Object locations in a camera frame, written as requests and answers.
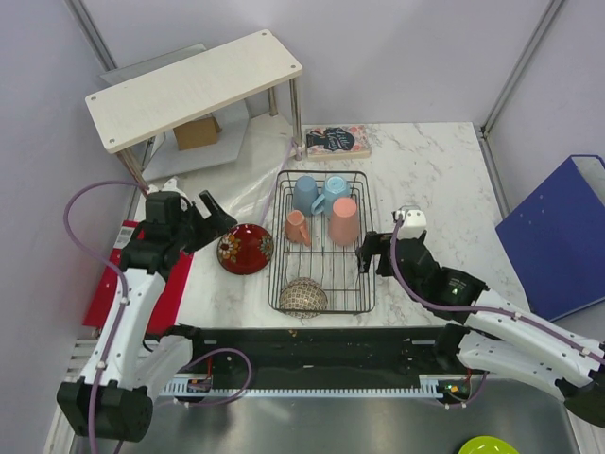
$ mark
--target blue folder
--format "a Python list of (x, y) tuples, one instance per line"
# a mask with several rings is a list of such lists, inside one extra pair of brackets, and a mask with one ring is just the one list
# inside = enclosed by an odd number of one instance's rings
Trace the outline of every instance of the blue folder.
[(555, 321), (605, 301), (605, 206), (567, 158), (497, 227), (533, 312)]

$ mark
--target red plate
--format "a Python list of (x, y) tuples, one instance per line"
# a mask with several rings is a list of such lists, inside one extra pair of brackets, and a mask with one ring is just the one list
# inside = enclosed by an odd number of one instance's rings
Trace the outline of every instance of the red plate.
[(260, 225), (238, 224), (216, 246), (218, 263), (233, 274), (253, 274), (273, 255), (273, 238)]

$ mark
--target white marble surface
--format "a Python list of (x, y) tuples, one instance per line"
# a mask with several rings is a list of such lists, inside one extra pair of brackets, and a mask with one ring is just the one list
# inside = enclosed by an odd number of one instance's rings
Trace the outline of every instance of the white marble surface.
[[(368, 125), (372, 157), (287, 168), (361, 170), (369, 179), (374, 228), (392, 231), (391, 211), (419, 205), (427, 216), (426, 244), (443, 265), (468, 271), (527, 308), (521, 285), (494, 227), (500, 214), (471, 123)], [(181, 175), (182, 188), (208, 189), (239, 222), (259, 221), (264, 198), (283, 160), (291, 128), (267, 115), (249, 125), (235, 163)], [(269, 212), (265, 226), (270, 226)], [(137, 218), (142, 217), (139, 206)], [(198, 327), (413, 326), (443, 324), (407, 298), (397, 282), (376, 277), (376, 306), (361, 315), (320, 315), (301, 321), (268, 305), (269, 267), (250, 276), (223, 270), (211, 245), (196, 253), (178, 323)]]

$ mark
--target black wire dish rack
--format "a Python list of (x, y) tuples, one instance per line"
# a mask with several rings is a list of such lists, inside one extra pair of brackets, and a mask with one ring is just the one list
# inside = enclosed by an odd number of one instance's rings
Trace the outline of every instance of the black wire dish rack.
[[(307, 217), (311, 247), (293, 243), (285, 237), (285, 219), (292, 211), (294, 185), (303, 175), (315, 179), (321, 192), (323, 184), (332, 175), (345, 179), (352, 189), (351, 197), (357, 204), (361, 231), (355, 244), (347, 247), (336, 245), (328, 236), (328, 217), (324, 214)], [(372, 203), (368, 190), (368, 178), (358, 171), (299, 171), (284, 170), (277, 176), (273, 201), (272, 234), (275, 252), (269, 271), (269, 305), (289, 315), (360, 314), (370, 312), (376, 305), (375, 265), (370, 272), (359, 273), (355, 250), (361, 246), (367, 232), (373, 231)], [(280, 295), (292, 280), (311, 278), (320, 284), (328, 304), (325, 310), (288, 310), (280, 307)]]

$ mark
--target floral pattern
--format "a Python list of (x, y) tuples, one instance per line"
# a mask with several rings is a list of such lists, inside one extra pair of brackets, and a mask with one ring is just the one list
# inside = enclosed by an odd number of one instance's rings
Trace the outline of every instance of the floral pattern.
[(270, 236), (263, 236), (261, 238), (260, 250), (267, 260), (271, 259), (273, 255), (273, 239)]
[(236, 262), (237, 252), (241, 246), (242, 240), (240, 238), (236, 238), (232, 234), (225, 235), (218, 241), (218, 260), (231, 260), (232, 262)]

